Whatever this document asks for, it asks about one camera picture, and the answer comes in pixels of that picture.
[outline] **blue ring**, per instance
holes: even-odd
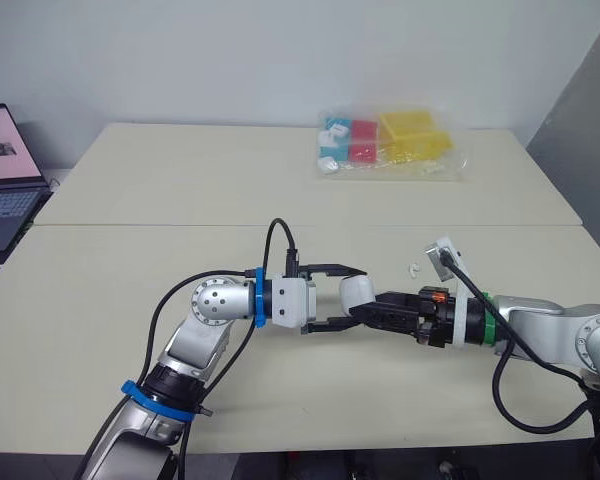
[[[262,328],[267,324],[267,316],[264,313],[264,270],[256,268],[256,327]]]
[[[131,380],[124,382],[120,390],[129,395],[135,402],[147,410],[157,413],[158,415],[162,415],[163,417],[173,418],[174,420],[180,420],[181,422],[192,422],[195,418],[195,415],[191,412],[185,412],[184,410],[167,407],[154,400],[151,400],[144,393],[142,393],[136,384]]]

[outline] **floor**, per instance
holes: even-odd
[[[187,479],[441,480],[444,477],[438,465],[446,460],[466,467],[465,478],[579,480],[584,478],[587,445],[587,440],[573,440],[462,448],[189,455]],[[78,460],[73,455],[0,454],[0,480],[68,480]],[[348,475],[345,467],[355,475]],[[287,469],[286,475],[280,473],[282,469]]]

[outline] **laptop screen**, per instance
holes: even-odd
[[[33,180],[42,174],[18,132],[9,110],[0,105],[0,181]]]

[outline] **gray wall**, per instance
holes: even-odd
[[[70,167],[110,121],[314,125],[424,103],[538,129],[600,32],[600,0],[0,0],[0,102]]]
[[[600,245],[600,35],[528,151]]]

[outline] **laptop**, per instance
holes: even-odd
[[[0,104],[0,251],[14,241],[47,192],[47,182],[9,109]]]

